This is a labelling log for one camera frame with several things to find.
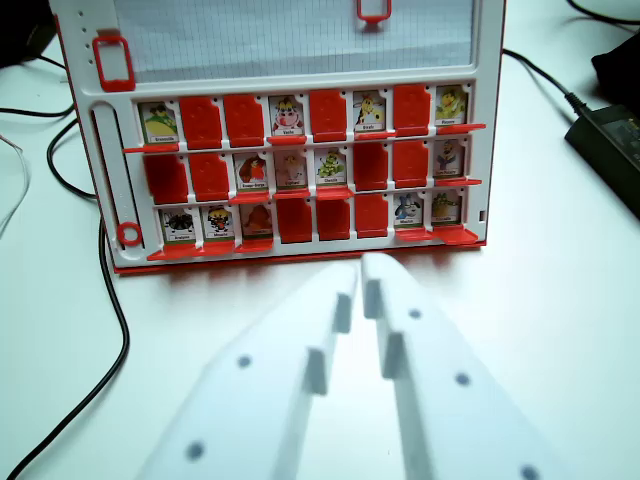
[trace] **black cable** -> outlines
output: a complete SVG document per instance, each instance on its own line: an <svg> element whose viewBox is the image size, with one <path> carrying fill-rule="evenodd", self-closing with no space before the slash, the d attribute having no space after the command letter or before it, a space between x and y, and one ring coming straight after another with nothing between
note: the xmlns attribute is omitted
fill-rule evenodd
<svg viewBox="0 0 640 480"><path fill-rule="evenodd" d="M61 63L56 62L55 60L50 59L49 57L45 57L44 55L32 55L33 58L39 58L40 60L44 60L45 62L50 63L51 65L55 65L56 67L60 67L66 71L66 68ZM13 115L26 115L27 117L42 117L42 118L54 118L54 117L66 117L71 112L73 112L73 105L71 105L66 110L61 112L34 112L33 110L20 110L19 108L0 108L0 113L10 113Z"/></svg>
<svg viewBox="0 0 640 480"><path fill-rule="evenodd" d="M18 478L18 475L22 473L22 471L36 458L42 451L47 448L51 442L65 429L67 425L69 425L74 418L78 416L78 414L87 406L91 401L100 393L100 391L105 387L107 383L118 373L120 367L124 364L125 359L127 358L127 354L129 353L129 345L130 345L130 336L129 336L129 327L127 325L127 319L124 316L124 312L122 311L122 307L120 306L120 302L118 301L118 296L116 294L115 288L113 287L113 282L111 281L111 275L109 272L109 266L107 264L107 255L105 249L105 240L106 240L106 232L104 229L104 225L102 221L100 222L100 228L98 230L98 254L100 256L100 270L102 270L102 278L104 279L104 284L107 287L107 292L109 293L109 298L111 299L111 304L113 305L113 309L118 317L118 323L120 324L120 329L122 330L122 348L120 349L120 353L118 354L118 358L116 358L113 365L109 371L102 377L102 379L97 383L95 387L89 392L89 394L82 399L76 407L71 410L67 414L66 417L62 419L58 425L55 426L51 433L47 435L44 440L42 440L33 450L31 450L21 461L16 465L16 467L11 471L7 480L15 480Z"/></svg>
<svg viewBox="0 0 640 480"><path fill-rule="evenodd" d="M504 53L505 55L508 55L510 57L515 58L516 60L521 61L522 63L526 64L529 68L531 68L532 70L534 70L536 73L538 73L539 75L542 75L544 78L546 78L547 80L549 80L558 90L560 90L565 96L569 95L569 90L567 88L565 88L559 81L557 81L555 78L553 78L551 75L549 75L547 72L545 72L544 70L542 70L540 67L538 67L536 64L534 64L531 60L529 60L527 57L525 57L524 55L519 54L518 52L514 52L513 50L509 50L507 48L503 48L502 49L502 53Z"/></svg>
<svg viewBox="0 0 640 480"><path fill-rule="evenodd" d="M584 13L585 15L588 15L591 18L594 18L596 20L600 20L601 22L617 23L618 25L640 25L640 20L628 20L624 18L615 18L615 17L609 17L607 15L602 15L600 13L592 12L591 10L587 10L586 8L578 5L574 0L567 0L567 3L572 8L579 11L580 13Z"/></svg>
<svg viewBox="0 0 640 480"><path fill-rule="evenodd" d="M26 115L27 117L43 117L43 118L54 118L54 117L66 117L71 112L73 112L73 104L61 111L61 112L34 112L33 110L20 110L19 108L0 108L0 113L11 113L13 115Z"/></svg>
<svg viewBox="0 0 640 480"><path fill-rule="evenodd" d="M71 130L71 128L77 123L78 123L78 119L74 118L73 120L71 120L71 122L67 124L67 126L65 126L62 130L60 130L55 137L53 137L53 140L51 140L51 143L47 147L47 165L49 165L49 170L51 170L51 173L53 174L53 176L56 177L56 180L58 180L58 182L60 182L60 184L64 188L69 190L71 193L78 195L79 197L94 199L96 198L95 194L85 192L84 190L80 190L78 187L76 187L75 185L71 185L64 178L62 178L62 176L58 172L58 169L53 163L53 152L56 148L56 144L60 141L60 139L64 136L64 134L67 133L69 130Z"/></svg>
<svg viewBox="0 0 640 480"><path fill-rule="evenodd" d="M53 60L52 58L45 57L44 55L40 55L40 54L32 55L32 57L33 57L33 58L38 58L38 59L43 60L43 61L45 61L45 62L47 62L47 63L50 63L51 65L55 65L56 67L60 67L60 68L62 68L63 70L66 70L66 68L65 68L65 66L64 66L64 65L62 65L62 64L61 64L61 63L59 63L59 62L56 62L56 61L55 61L55 60Z"/></svg>

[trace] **grid paper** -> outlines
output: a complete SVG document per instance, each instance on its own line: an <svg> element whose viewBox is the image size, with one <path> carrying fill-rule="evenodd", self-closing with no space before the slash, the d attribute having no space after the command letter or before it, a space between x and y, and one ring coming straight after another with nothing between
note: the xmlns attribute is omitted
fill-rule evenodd
<svg viewBox="0 0 640 480"><path fill-rule="evenodd" d="M378 29L356 0L115 0L136 80L471 63L474 0L395 0Z"/></svg>

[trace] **cartoon animal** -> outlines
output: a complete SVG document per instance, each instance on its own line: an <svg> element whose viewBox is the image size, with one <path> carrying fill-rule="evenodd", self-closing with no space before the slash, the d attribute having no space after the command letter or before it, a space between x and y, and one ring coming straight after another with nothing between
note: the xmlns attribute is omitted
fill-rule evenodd
<svg viewBox="0 0 640 480"><path fill-rule="evenodd" d="M230 223L229 212L223 207L211 207L207 218L216 232L228 231L227 226Z"/></svg>
<svg viewBox="0 0 640 480"><path fill-rule="evenodd" d="M270 230L271 229L271 216L269 215L269 210L266 209L264 205L256 205L251 210L249 214L249 218L245 223L245 228L250 228L251 230Z"/></svg>
<svg viewBox="0 0 640 480"><path fill-rule="evenodd" d="M438 155L436 160L438 161L438 165L440 166L440 170L444 170L447 168L451 162L454 162L457 155L453 151L453 143L447 140L444 142L444 146L442 149L442 155Z"/></svg>
<svg viewBox="0 0 640 480"><path fill-rule="evenodd" d="M193 228L193 218L188 213L165 213L164 221L172 230L191 231Z"/></svg>
<svg viewBox="0 0 640 480"><path fill-rule="evenodd" d="M458 205L458 202L452 202L447 198L446 193L439 193L433 199L431 204L431 214L434 217L446 217L448 216L449 207Z"/></svg>
<svg viewBox="0 0 640 480"><path fill-rule="evenodd" d="M340 172L344 171L344 165L338 163L338 154L335 152L329 152L326 160L322 163L322 166L318 169L318 175L320 178L333 177Z"/></svg>
<svg viewBox="0 0 640 480"><path fill-rule="evenodd" d="M167 107L160 103L151 107L151 116L144 121L147 130L152 135L175 135L178 133L176 121L169 116Z"/></svg>
<svg viewBox="0 0 640 480"><path fill-rule="evenodd" d="M278 129L302 128L302 119L297 105L289 97L284 97L276 105L276 121L273 131Z"/></svg>
<svg viewBox="0 0 640 480"><path fill-rule="evenodd" d="M354 106L356 108L360 107L360 113L358 114L358 121L356 122L356 125L363 124L365 121L365 117L367 115L373 115L373 118L376 121L376 123L381 122L382 119L384 118L384 114L382 113L382 110L375 107L375 104L373 103L373 98L371 98L371 96L369 95L363 95L362 102L359 104L356 103Z"/></svg>
<svg viewBox="0 0 640 480"><path fill-rule="evenodd" d="M240 176L240 180L244 183L249 183L252 180L264 180L264 166L267 162L264 159L260 158L258 155L247 158L240 170L238 171L238 175Z"/></svg>
<svg viewBox="0 0 640 480"><path fill-rule="evenodd" d="M436 119L456 118L464 112L464 101L457 88L448 88L442 94L440 105L436 107Z"/></svg>
<svg viewBox="0 0 640 480"><path fill-rule="evenodd" d="M411 198L411 195L400 196L400 206L396 208L396 219L403 220L407 217L413 218L418 214L421 206Z"/></svg>
<svg viewBox="0 0 640 480"><path fill-rule="evenodd" d="M295 182L304 177L304 165L295 155L285 157L284 168L287 173L287 181L289 182Z"/></svg>

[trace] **guess who game board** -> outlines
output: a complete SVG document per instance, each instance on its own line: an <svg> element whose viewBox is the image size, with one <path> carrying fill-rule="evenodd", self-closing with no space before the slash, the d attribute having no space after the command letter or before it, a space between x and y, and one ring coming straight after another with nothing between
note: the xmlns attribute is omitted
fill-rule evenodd
<svg viewBox="0 0 640 480"><path fill-rule="evenodd" d="M51 0L116 271L485 244L504 0L284 3Z"/></svg>

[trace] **red clip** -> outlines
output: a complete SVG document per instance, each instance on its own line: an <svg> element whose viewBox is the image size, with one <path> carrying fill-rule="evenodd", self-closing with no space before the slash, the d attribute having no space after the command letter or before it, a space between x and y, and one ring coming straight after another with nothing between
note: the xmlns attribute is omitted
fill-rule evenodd
<svg viewBox="0 0 640 480"><path fill-rule="evenodd" d="M362 14L362 0L358 2L358 18L364 20L367 23L380 23L391 16L391 0L387 0L387 13L381 15L363 15Z"/></svg>
<svg viewBox="0 0 640 480"><path fill-rule="evenodd" d="M102 62L100 60L100 44L117 45L122 44L124 50L124 59L127 62L127 71L129 78L107 80L104 78L102 70ZM131 64L131 55L129 54L129 44L119 35L104 35L93 39L93 53L96 56L96 67L98 67L98 76L100 77L100 85L105 92L130 92L136 89L136 79L133 75L133 66Z"/></svg>
<svg viewBox="0 0 640 480"><path fill-rule="evenodd" d="M136 238L133 240L127 240L125 230L130 228L134 232L136 232ZM127 247L135 247L140 244L142 241L142 231L140 230L140 225L133 222L124 222L118 225L116 229L116 233L118 234L118 240L121 244L126 245Z"/></svg>

